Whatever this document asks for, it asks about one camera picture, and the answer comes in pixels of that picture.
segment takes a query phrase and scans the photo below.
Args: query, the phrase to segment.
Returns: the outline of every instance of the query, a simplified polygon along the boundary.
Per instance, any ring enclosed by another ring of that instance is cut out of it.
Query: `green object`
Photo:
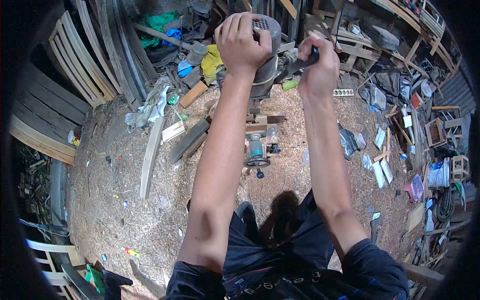
[[[164,33],[163,26],[167,23],[177,20],[179,16],[180,15],[178,11],[166,12],[160,16],[149,16],[148,14],[145,14],[138,23]],[[149,46],[155,47],[158,45],[158,43],[160,43],[159,37],[151,36],[146,33],[142,34],[143,35],[140,37],[140,42],[144,48]]]
[[[297,86],[299,84],[298,81],[296,80],[290,80],[290,81],[287,81],[285,83],[282,84],[282,88],[284,91],[287,91],[291,88],[294,88],[295,86]]]
[[[103,274],[95,269],[92,269],[90,264],[87,264],[87,274],[85,275],[85,281],[90,282],[93,276],[93,282],[95,283],[96,291],[104,296],[105,286],[103,285]]]
[[[175,94],[172,94],[170,98],[168,98],[167,102],[170,105],[175,105],[179,101],[179,98],[180,96],[177,93],[175,93]]]

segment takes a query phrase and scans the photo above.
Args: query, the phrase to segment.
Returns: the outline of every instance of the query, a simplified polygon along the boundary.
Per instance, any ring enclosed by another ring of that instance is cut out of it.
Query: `green plastic bag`
[[[157,31],[164,32],[163,26],[167,23],[177,20],[178,18],[178,11],[166,12],[160,16],[149,16],[148,14],[145,14],[138,23]],[[140,42],[144,48],[149,46],[155,47],[160,42],[160,38],[151,36],[149,34],[144,34],[140,37]]]

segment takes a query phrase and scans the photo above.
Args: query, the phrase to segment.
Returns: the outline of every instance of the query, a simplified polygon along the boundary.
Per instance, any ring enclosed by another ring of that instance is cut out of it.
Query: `wooden stick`
[[[435,230],[432,230],[432,231],[425,231],[423,234],[424,235],[433,235],[433,234],[445,232],[447,230],[455,230],[455,229],[459,229],[462,226],[465,226],[468,223],[470,223],[470,219],[465,220],[465,221],[461,222],[460,224],[453,225],[453,226],[450,226],[450,227],[445,227],[445,228],[442,228],[442,229],[435,229]]]

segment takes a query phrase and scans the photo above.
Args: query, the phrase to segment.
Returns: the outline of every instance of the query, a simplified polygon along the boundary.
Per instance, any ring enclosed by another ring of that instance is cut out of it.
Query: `motor vent holes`
[[[263,19],[263,18],[260,19],[260,21],[252,22],[252,26],[260,28],[260,29],[268,29],[269,28],[267,20]]]

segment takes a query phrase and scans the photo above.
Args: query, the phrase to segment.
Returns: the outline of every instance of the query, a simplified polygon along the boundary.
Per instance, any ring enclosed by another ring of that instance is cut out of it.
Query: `person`
[[[251,239],[251,205],[232,214],[250,87],[272,51],[270,33],[252,28],[252,20],[258,17],[233,14],[215,30],[227,74],[198,163],[188,226],[166,299],[406,299],[401,264],[372,244],[352,207],[332,96],[339,59],[332,43],[314,32],[298,48],[299,59],[306,60],[317,46],[320,59],[298,86],[312,190],[286,225],[294,233],[276,248],[265,247]],[[334,249],[343,273],[327,269]]]

